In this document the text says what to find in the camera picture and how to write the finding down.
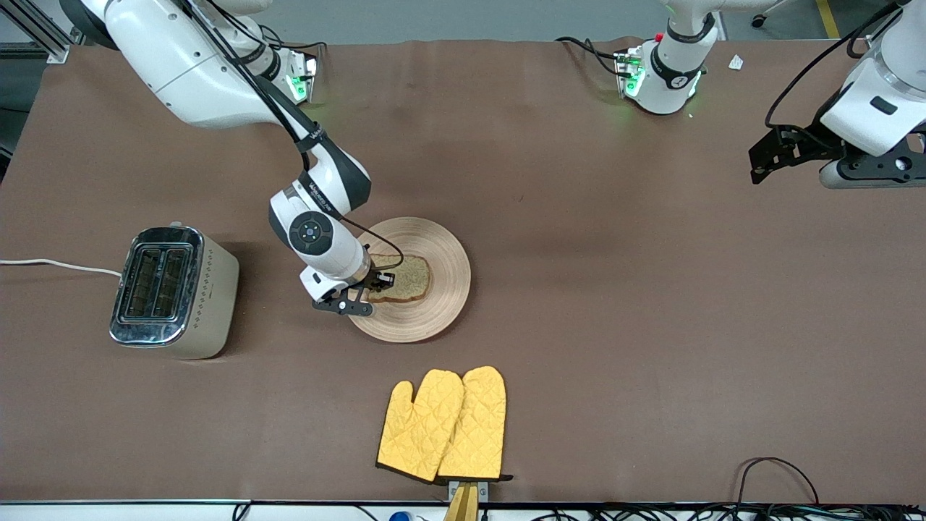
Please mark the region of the slice of brown-crust bread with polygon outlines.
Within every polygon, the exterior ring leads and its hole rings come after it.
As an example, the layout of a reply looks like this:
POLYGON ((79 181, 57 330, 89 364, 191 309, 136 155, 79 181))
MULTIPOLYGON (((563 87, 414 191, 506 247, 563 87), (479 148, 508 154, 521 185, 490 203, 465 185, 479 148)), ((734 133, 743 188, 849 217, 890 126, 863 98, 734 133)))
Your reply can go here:
POLYGON ((408 303, 422 300, 430 290, 431 270, 426 258, 404 256, 398 263, 398 256, 371 255, 376 268, 385 267, 381 273, 394 277, 391 287, 368 290, 366 300, 371 303, 408 303))

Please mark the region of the round light wooden plate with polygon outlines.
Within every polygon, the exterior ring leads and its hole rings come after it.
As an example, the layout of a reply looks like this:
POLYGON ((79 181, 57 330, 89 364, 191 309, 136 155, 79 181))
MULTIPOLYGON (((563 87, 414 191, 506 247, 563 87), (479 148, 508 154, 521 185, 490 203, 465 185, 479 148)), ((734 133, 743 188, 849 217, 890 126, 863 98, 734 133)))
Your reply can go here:
POLYGON ((408 303, 373 303, 372 316, 351 316, 360 331, 391 343, 416 343, 446 330, 459 316, 470 293, 472 267, 467 252, 447 228, 417 217, 379 222, 360 235, 368 253, 426 258, 430 290, 422 300, 408 303))

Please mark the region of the cream and chrome toaster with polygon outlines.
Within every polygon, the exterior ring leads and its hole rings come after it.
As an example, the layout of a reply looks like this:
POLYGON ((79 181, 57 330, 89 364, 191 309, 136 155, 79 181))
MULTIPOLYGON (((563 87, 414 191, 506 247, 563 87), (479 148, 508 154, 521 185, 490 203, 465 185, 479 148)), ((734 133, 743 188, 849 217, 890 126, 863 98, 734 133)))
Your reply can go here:
POLYGON ((130 244, 109 336, 136 352, 213 358, 228 339, 239 276, 237 258, 198 229, 145 229, 130 244))

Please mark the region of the yellow quilted oven mitt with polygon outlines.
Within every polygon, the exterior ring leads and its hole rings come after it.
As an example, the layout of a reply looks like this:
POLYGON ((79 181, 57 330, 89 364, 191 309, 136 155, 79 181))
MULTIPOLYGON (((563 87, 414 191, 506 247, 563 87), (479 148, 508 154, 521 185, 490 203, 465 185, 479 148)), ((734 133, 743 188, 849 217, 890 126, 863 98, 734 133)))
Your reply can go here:
POLYGON ((463 399, 461 376, 452 370, 431 369, 419 386, 398 382, 385 411, 377 468, 423 483, 435 481, 463 399))
POLYGON ((505 482, 502 472, 507 412, 506 384, 495 367, 469 370, 464 399, 449 447, 438 467, 441 480, 505 482))

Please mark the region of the brown table cover sheet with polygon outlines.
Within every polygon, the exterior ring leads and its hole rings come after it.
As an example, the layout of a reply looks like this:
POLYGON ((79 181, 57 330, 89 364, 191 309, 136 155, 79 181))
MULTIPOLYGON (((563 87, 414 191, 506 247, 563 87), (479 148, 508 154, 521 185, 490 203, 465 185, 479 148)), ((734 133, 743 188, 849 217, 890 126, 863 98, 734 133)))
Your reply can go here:
POLYGON ((328 47, 312 116, 373 178, 352 218, 439 222, 472 263, 417 345, 312 308, 268 225, 302 168, 286 132, 188 126, 122 55, 74 49, 0 185, 0 258, 117 270, 180 221, 238 258, 239 294, 221 356, 172 360, 110 339, 115 277, 0 267, 0 500, 431 500, 375 467, 391 389, 492 365, 496 501, 725 502, 771 456, 824 502, 926 502, 926 190, 749 178, 822 48, 718 44, 658 118, 562 44, 328 47))

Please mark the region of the aluminium frame profile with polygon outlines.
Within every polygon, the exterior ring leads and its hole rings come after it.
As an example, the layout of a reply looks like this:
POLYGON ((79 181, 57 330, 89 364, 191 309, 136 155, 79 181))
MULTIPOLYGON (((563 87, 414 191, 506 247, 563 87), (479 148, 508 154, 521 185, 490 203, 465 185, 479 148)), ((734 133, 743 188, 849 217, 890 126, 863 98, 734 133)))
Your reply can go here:
POLYGON ((72 34, 44 10, 51 0, 0 0, 0 59, 67 61, 72 34))

